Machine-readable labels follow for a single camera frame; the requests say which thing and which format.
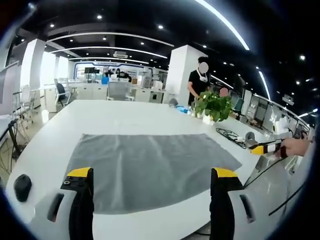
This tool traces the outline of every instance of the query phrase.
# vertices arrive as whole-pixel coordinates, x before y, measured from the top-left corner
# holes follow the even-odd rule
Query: blue object
[[[107,76],[102,77],[102,80],[101,80],[102,84],[108,84],[108,82],[109,82],[109,77]]]
[[[175,108],[178,109],[180,112],[183,112],[184,114],[188,112],[188,108],[185,106],[177,105]]]

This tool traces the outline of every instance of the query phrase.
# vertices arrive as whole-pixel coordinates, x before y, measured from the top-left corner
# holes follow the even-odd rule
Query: human hand
[[[289,156],[304,156],[309,147],[310,140],[306,139],[295,139],[295,138],[286,138],[281,142],[281,147],[285,147],[285,153]],[[275,155],[281,157],[280,150],[278,150]]]

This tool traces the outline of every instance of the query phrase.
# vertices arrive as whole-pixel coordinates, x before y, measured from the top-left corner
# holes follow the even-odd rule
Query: black shirt
[[[192,88],[196,92],[196,94],[200,95],[200,93],[205,92],[207,87],[210,87],[210,77],[207,73],[207,82],[201,81],[199,74],[197,70],[194,70],[190,73],[189,82],[192,82]],[[191,103],[195,100],[195,97],[189,93],[189,101],[188,105],[191,105]]]

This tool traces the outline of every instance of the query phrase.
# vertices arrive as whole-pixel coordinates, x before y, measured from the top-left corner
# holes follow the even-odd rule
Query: curved ceiling lamp
[[[223,84],[227,85],[227,86],[230,87],[231,89],[234,89],[233,86],[230,86],[228,83],[222,81],[221,79],[219,79],[219,78],[217,78],[217,77],[215,77],[215,76],[213,76],[213,75],[211,75],[211,77],[214,78],[214,79],[216,79],[216,80],[218,80],[218,81],[220,81],[220,82],[222,82]]]
[[[48,42],[52,42],[58,39],[65,39],[65,38],[71,38],[71,37],[76,37],[76,36],[84,36],[84,35],[120,35],[120,36],[128,36],[128,37],[134,37],[134,38],[140,38],[140,39],[146,39],[146,40],[150,40],[150,41],[154,41],[157,43],[161,43],[161,44],[165,44],[168,45],[170,47],[174,47],[175,45],[172,45],[170,43],[167,43],[165,41],[160,41],[154,38],[150,38],[150,37],[146,37],[146,36],[140,36],[140,35],[135,35],[135,34],[129,34],[129,33],[123,33],[123,32],[82,32],[82,33],[74,33],[74,34],[69,34],[69,35],[65,35],[65,36],[59,36],[53,39],[49,39]]]
[[[235,35],[235,37],[240,41],[242,46],[244,47],[245,50],[250,50],[248,45],[246,44],[245,40],[242,38],[242,36],[238,33],[238,31],[234,28],[234,26],[231,25],[231,23],[218,11],[216,10],[213,6],[205,2],[204,0],[195,0],[202,6],[204,6],[206,9],[208,9],[210,12],[212,12],[214,15],[216,15],[230,30],[231,32]]]
[[[116,58],[116,57],[75,57],[75,58],[69,58],[69,60],[80,60],[80,59],[122,60],[122,61],[135,62],[135,63],[140,63],[140,64],[149,64],[146,61],[138,61],[138,60],[132,60],[132,59],[126,59],[126,58]]]
[[[117,50],[126,50],[126,51],[133,51],[133,52],[138,52],[138,53],[143,53],[143,54],[150,54],[153,56],[157,56],[160,58],[167,59],[166,56],[162,56],[156,53],[148,52],[148,51],[141,51],[137,49],[131,49],[131,48],[125,48],[125,47],[115,47],[115,46],[79,46],[79,47],[71,47],[71,48],[65,48],[65,49],[60,49],[60,50],[55,50],[51,51],[51,54],[57,53],[57,52],[64,52],[68,50],[78,50],[78,49],[117,49]]]
[[[270,94],[269,94],[269,90],[268,90],[268,86],[267,86],[265,77],[264,77],[264,75],[262,74],[262,71],[259,71],[259,75],[260,75],[260,77],[261,77],[261,79],[262,79],[262,82],[263,82],[263,85],[264,85],[266,94],[267,94],[267,96],[268,96],[268,99],[271,101]]]

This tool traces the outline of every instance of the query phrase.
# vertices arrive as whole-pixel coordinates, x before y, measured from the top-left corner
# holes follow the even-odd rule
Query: white pillar
[[[26,46],[20,76],[20,87],[29,85],[32,90],[40,87],[40,71],[46,42],[40,39],[32,40]]]
[[[190,73],[197,69],[198,58],[207,56],[189,45],[172,50],[165,90],[174,95],[179,105],[188,105]]]
[[[5,68],[8,57],[9,48],[0,47],[0,71]]]

